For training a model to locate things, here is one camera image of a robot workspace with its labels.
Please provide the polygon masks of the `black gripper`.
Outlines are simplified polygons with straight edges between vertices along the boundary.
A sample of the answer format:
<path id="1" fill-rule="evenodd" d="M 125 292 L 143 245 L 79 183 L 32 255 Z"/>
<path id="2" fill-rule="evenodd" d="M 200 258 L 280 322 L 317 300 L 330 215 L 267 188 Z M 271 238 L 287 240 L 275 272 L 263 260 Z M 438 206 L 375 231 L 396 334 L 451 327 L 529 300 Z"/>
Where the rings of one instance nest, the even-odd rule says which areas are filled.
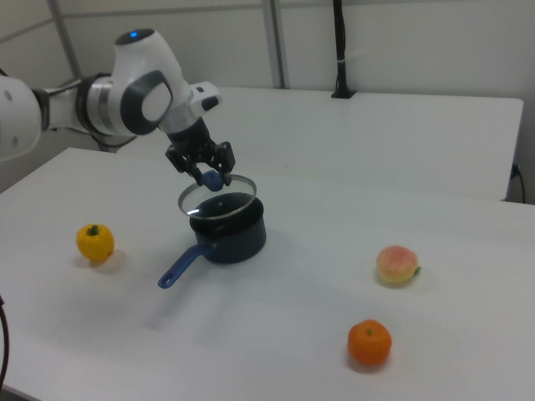
<path id="1" fill-rule="evenodd" d="M 207 161 L 207 186 L 229 186 L 232 182 L 234 154 L 229 142 L 213 144 L 204 119 L 180 132 L 167 135 L 171 145 L 166 158 L 179 173 L 186 173 L 201 185 L 201 171 L 193 161 Z"/>

